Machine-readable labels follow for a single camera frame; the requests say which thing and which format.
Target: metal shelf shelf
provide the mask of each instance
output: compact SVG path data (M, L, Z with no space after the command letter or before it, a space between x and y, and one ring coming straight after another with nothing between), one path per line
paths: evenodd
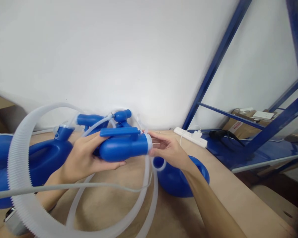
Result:
M282 143L270 142L273 136L275 136L281 129L288 125L292 120L298 117L298 98L287 108L283 109L280 106L298 89L298 79L293 85L269 108L269 111L273 112L276 109L281 109L283 112L273 120L268 126L263 127L259 124L238 117L231 113L227 113L218 108L206 105L202 103L205 93L216 73L218 66L220 65L250 3L252 0L240 0L236 10L231 18L228 28L222 38L222 41L215 53L212 63L205 75L202 85L195 97L195 100L191 106L191 109L183 124L183 129L187 130L198 107L203 106L215 112L221 113L230 118L234 118L238 121L261 129L262 131L254 137L251 141L246 143L245 147L236 149L235 152L227 150L220 143L211 141L208 138L208 150L213 153L225 166L229 169L236 169L238 166L260 164L265 161L272 161L281 157L296 158L298 155L298 146L283 141ZM286 0L291 34L294 43L294 50L296 54L296 60L298 65L298 0Z

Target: clear plastic tubing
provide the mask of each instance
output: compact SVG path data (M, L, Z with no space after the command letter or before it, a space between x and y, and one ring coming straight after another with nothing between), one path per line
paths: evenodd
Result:
M86 130L86 132L84 132L82 134L82 137L85 137L87 136L93 129L95 129L96 127L98 127L100 124L108 121L108 120L112 120L112 115L110 116L107 116L105 117L104 119L96 122L93 126L91 126L88 130ZM88 183L92 177L94 176L95 174L92 174L90 176L88 176L84 183ZM69 214L67 216L67 220L66 220L66 226L70 227L70 228L73 228L74 227L74 220L75 220L75 213L76 213L76 209L77 209L77 206L78 206L78 203L79 203L79 200L84 192L85 188L80 188L72 202L72 205L70 207L70 211L69 211Z
M42 106L32 111L18 126L12 139L8 156L8 183L10 189L20 189L31 186L28 164L31 133L41 116L58 107L69 107L82 113L82 110L68 103L56 103ZM146 185L149 180L150 162L148 155L145 159L145 165L144 185ZM140 192L134 207L120 222L107 229L94 232L78 231L65 227L46 212L34 194L13 196L12 203L25 226L38 237L116 237L122 233L136 217L145 195L146 189Z
M153 217L155 215L156 207L157 207L158 175L157 175L156 169L154 167L152 167L152 169L153 169L154 187L153 187L151 205L150 205L150 208L149 208L147 218L146 218L144 224L142 225L142 228L140 229L140 231L139 231L138 235L136 236L136 238L145 238L147 236L147 234L149 232L149 229L151 227L152 221L153 221Z
M107 118L104 118L103 120L99 121L98 123L96 123L95 125L90 127L89 128L90 131L92 131L94 128L99 126L101 123L107 121L108 118L110 120L112 120L112 115L108 116ZM86 136L87 134L89 134L88 130L82 135L82 137ZM144 173L144 180L143 180L143 185L142 186L146 186L148 184L148 181L149 181L149 168L150 168L150 159L149 159L149 156L147 155L145 157L145 173ZM94 176L94 174L88 176L85 179L84 183L90 182L90 180L92 179L93 176ZM84 192L84 189L85 188L80 188L78 190L78 192L77 192L77 194L76 194L76 196L73 200L73 203L70 207L69 214L67 216L66 226L71 228L71 229L74 228L76 209L77 209L79 200L80 200L80 198L81 198L81 196ZM114 236L108 236L108 237L116 237L116 236L120 235L131 224L131 222L135 219L136 215L140 211L140 208L141 208L141 206L143 204L143 201L144 201L144 198L146 196L146 192L147 192L147 189L144 189L140 192L140 195L139 195L134 207L130 210L130 212L122 220L120 220L115 225L105 229L105 230L108 230L108 232L113 232L115 230L117 231Z
M114 121L114 119L112 118L112 119L110 119L110 124L112 125L112 127L113 128L116 128L116 124L115 124L115 121Z

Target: power strip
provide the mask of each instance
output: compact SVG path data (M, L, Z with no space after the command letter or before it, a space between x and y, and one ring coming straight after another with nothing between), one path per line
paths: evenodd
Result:
M174 129L173 131L174 133L178 134L179 136L182 136L183 138L193 142L194 144L200 146L200 147L203 147L203 148L206 148L207 145L208 145L208 142L207 140L204 140L202 138L199 138L199 139L195 139L193 138L193 134L180 128L180 127L177 127Z

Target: wooden table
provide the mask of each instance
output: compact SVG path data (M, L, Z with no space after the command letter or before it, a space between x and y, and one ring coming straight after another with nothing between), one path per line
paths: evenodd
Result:
M162 134L180 136L172 131ZM78 137L74 134L70 140ZM31 143L53 138L52 133L36 135ZM233 216L247 237L293 237L296 232L280 218L270 207L259 199L232 172L218 161L207 149L201 148L186 139L182 139L183 149L198 158L208 169L210 186ZM130 188L142 186L144 173L144 156L127 160L127 165L116 171L97 173L91 182L117 183ZM65 223L78 189L67 191L59 200L52 216ZM119 237L135 237L144 223L153 193L153 183L141 210L131 225ZM122 191L109 187L87 188L83 193L76 211L75 227L84 231L107 228L121 220L135 204L138 193ZM147 237L207 237L194 198L176 198L159 187L159 197L152 226Z

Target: blue handle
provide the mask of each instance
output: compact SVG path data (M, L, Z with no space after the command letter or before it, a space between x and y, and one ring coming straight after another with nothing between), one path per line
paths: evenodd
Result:
M138 137L140 130L137 127L103 128L100 130L101 137L127 136Z

